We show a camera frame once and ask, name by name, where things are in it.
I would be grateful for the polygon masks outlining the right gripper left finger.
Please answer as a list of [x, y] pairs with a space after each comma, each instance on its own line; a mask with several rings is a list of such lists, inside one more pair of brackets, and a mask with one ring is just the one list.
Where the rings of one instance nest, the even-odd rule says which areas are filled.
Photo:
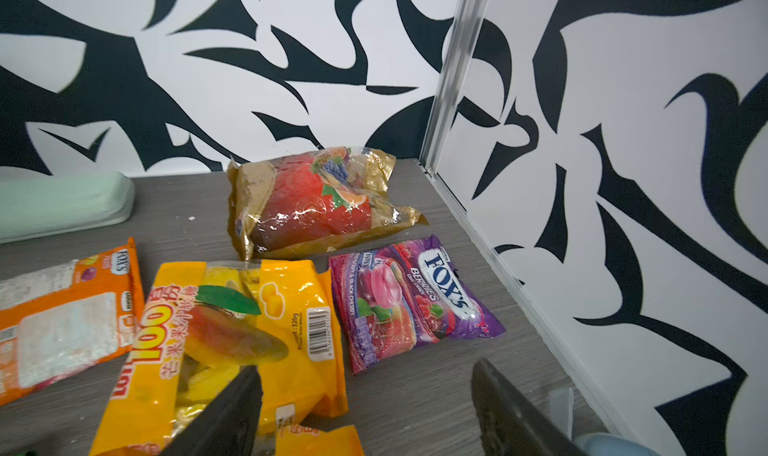
[[262, 396], [258, 368], [244, 367], [161, 455], [250, 455]]

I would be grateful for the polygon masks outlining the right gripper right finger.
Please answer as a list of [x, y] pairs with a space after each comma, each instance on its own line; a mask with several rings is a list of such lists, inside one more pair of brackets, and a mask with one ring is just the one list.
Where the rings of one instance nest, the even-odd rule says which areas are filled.
[[471, 394], [487, 455], [581, 455], [566, 438], [488, 360], [472, 369]]

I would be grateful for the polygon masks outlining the yellow snack bag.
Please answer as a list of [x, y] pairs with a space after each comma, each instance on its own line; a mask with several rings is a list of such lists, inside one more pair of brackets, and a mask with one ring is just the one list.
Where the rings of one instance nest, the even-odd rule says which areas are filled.
[[159, 454], [249, 368], [262, 435], [347, 413], [331, 290], [308, 260], [163, 264], [91, 453]]
[[356, 428], [344, 426], [330, 432], [291, 425], [276, 436], [276, 456], [364, 456]]

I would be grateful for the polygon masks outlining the purple pink candy bag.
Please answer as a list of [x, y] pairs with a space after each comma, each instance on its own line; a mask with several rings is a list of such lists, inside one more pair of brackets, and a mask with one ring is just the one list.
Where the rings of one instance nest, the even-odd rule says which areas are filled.
[[446, 338], [506, 332], [459, 278], [435, 235], [332, 256], [329, 269], [355, 375]]

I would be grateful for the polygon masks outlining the orange Fox's candy bag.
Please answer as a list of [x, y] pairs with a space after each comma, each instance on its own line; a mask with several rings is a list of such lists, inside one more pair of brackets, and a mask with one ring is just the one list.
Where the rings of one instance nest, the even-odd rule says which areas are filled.
[[144, 304], [133, 240], [2, 281], [2, 404], [129, 352]]

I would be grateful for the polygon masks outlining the gold red fruit snack bag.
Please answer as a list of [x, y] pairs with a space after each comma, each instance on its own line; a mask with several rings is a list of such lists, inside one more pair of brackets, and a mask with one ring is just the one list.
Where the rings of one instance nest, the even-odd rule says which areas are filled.
[[230, 163], [228, 232], [240, 259], [306, 259], [425, 223], [390, 201], [395, 165], [382, 150], [344, 146]]

